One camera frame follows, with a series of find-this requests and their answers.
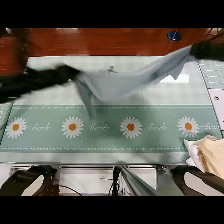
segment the red brown floor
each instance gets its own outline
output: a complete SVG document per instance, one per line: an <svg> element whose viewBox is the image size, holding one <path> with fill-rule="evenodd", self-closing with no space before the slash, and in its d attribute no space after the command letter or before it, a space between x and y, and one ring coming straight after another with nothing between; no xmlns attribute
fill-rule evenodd
<svg viewBox="0 0 224 224"><path fill-rule="evenodd" d="M177 28L32 28L30 56L157 56L205 40L209 28L179 28L182 39L173 42L167 33ZM18 73L14 37L0 38L0 75Z"/></svg>

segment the blue round object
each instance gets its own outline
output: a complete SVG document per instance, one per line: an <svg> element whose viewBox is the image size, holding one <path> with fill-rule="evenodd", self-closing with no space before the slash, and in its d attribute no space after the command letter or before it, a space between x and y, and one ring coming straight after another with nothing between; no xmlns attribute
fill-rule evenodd
<svg viewBox="0 0 224 224"><path fill-rule="evenodd" d="M175 32L175 31L172 31L172 32L169 32L167 34L168 38L172 41L178 41L181 39L181 35L179 32Z"/></svg>

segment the daisy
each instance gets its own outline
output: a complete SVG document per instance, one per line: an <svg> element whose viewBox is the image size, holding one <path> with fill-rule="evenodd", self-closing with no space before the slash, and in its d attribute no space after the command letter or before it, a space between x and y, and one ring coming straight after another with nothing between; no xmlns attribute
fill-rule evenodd
<svg viewBox="0 0 224 224"><path fill-rule="evenodd" d="M140 130L142 130L142 125L140 121L134 117L126 117L121 122L121 131L123 131L123 135L126 135L126 138L135 138L136 136L139 136L141 134Z"/></svg>
<svg viewBox="0 0 224 224"><path fill-rule="evenodd" d="M14 120L12 119L11 122L7 125L5 131L8 138L17 138L23 131L27 128L25 119L21 117L15 117Z"/></svg>
<svg viewBox="0 0 224 224"><path fill-rule="evenodd" d="M182 135L185 135L185 137L194 137L197 136L199 133L199 127L197 122L194 120L194 118L190 117L182 117L179 119L178 122L179 125L177 127L179 128L179 131L182 131Z"/></svg>
<svg viewBox="0 0 224 224"><path fill-rule="evenodd" d="M64 131L63 135L66 135L66 138L71 139L82 134L83 126L83 121L78 117L69 117L63 122L61 130Z"/></svg>

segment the light blue fabric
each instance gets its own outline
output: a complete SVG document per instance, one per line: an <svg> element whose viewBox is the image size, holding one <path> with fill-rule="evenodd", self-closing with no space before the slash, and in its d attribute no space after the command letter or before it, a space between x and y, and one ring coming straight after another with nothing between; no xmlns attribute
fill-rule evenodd
<svg viewBox="0 0 224 224"><path fill-rule="evenodd" d="M77 80L79 94L90 112L92 95L101 102L111 102L156 84L168 75L177 79L189 59L191 47L174 51L130 73L83 72Z"/></svg>

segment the orange flower center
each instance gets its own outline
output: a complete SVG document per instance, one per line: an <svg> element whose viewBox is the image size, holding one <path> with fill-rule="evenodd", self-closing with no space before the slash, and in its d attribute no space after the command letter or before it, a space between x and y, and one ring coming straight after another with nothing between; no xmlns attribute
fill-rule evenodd
<svg viewBox="0 0 224 224"><path fill-rule="evenodd" d="M135 129L135 126L133 124L128 124L127 127L128 127L129 131L134 131L134 129Z"/></svg>
<svg viewBox="0 0 224 224"><path fill-rule="evenodd" d="M76 124L70 124L70 125L69 125L69 129L70 129L71 131L74 131L76 128L77 128Z"/></svg>
<svg viewBox="0 0 224 224"><path fill-rule="evenodd" d="M185 128L190 131L192 129L192 124L186 123Z"/></svg>
<svg viewBox="0 0 224 224"><path fill-rule="evenodd" d="M17 130L19 130L19 124L14 124L14 125L12 126L12 129L13 129L13 131L17 131Z"/></svg>

